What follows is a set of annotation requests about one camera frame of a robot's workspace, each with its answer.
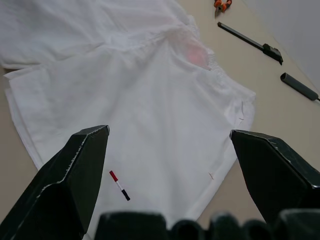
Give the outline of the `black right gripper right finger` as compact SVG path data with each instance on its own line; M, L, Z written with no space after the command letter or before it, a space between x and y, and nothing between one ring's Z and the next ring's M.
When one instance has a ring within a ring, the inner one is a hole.
M320 173L282 139L230 132L248 192L267 223L285 209L320 207Z

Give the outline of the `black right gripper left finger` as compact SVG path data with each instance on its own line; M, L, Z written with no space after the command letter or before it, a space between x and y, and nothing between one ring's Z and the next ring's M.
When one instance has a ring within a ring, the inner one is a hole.
M0 224L2 240L81 240L98 198L110 128L73 134Z

